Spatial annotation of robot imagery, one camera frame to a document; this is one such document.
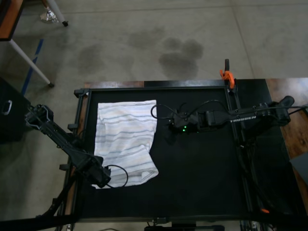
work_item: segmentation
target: striped towel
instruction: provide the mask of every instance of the striped towel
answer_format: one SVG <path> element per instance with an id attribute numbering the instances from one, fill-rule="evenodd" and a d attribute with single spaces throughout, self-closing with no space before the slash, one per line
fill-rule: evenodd
<path id="1" fill-rule="evenodd" d="M 149 154 L 157 125 L 151 116 L 155 104 L 156 100 L 98 104 L 94 155 L 104 158 L 104 166 L 123 167 L 128 172 L 126 186 L 143 184 L 158 175 Z M 110 169 L 109 185 L 124 185 L 125 172 Z"/>

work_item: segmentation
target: table leg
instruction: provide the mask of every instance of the table leg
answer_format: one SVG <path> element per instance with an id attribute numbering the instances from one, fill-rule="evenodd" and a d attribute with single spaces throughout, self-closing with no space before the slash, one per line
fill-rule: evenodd
<path id="1" fill-rule="evenodd" d="M 47 0 L 48 4 L 52 8 L 54 14 L 57 16 L 59 22 L 61 22 L 64 26 L 68 26 L 67 21 L 64 19 L 57 3 L 54 0 Z"/>
<path id="2" fill-rule="evenodd" d="M 54 85 L 47 79 L 47 77 L 38 69 L 38 67 L 31 61 L 31 59 L 24 53 L 24 51 L 11 39 L 9 43 L 12 45 L 12 47 L 17 51 L 18 54 L 20 54 L 21 57 L 35 70 L 38 75 L 47 82 L 48 86 L 54 87 Z"/>

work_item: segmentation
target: handle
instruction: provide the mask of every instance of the handle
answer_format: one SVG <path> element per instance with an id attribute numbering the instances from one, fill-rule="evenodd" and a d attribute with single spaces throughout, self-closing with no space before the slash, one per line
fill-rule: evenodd
<path id="1" fill-rule="evenodd" d="M 230 71 L 229 59 L 225 59 L 225 71 Z"/>
<path id="2" fill-rule="evenodd" d="M 9 104 L 9 108 L 8 108 L 8 110 L 5 112 L 4 109 L 5 109 L 5 105 L 6 105 L 7 103 Z M 8 114 L 10 113 L 11 108 L 12 108 L 12 103 L 13 103 L 13 102 L 12 102 L 11 100 L 8 100 L 7 102 L 4 103 L 3 108 L 2 108 L 2 111 L 1 111 L 1 113 L 2 113 L 3 115 L 6 116 L 6 115 L 8 115 Z"/>

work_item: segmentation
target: orange clamp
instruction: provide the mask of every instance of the orange clamp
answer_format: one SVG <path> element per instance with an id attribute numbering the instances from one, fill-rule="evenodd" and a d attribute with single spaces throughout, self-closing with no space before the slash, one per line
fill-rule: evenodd
<path id="1" fill-rule="evenodd" d="M 228 80 L 230 82 L 229 88 L 233 90 L 235 87 L 235 81 L 233 78 L 233 74 L 229 71 L 229 60 L 228 59 L 225 60 L 225 71 L 223 72 L 222 70 L 220 70 L 219 72 L 223 80 Z"/>

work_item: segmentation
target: concrete floor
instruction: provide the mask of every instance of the concrete floor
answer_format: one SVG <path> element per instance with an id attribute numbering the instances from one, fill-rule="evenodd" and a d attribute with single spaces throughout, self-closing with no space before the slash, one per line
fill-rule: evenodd
<path id="1" fill-rule="evenodd" d="M 46 104 L 63 128 L 74 122 L 84 82 L 307 77 L 308 0 L 57 0 L 69 27 L 39 20 L 26 4 L 13 39 L 55 83 L 33 73 L 26 97 Z M 0 43 L 0 76 L 21 90 L 29 66 Z M 0 147 L 0 219 L 43 213 L 63 186 L 66 155 L 37 131 Z M 226 230 L 239 230 L 227 222 Z M 142 230 L 145 223 L 77 224 L 80 230 Z"/>

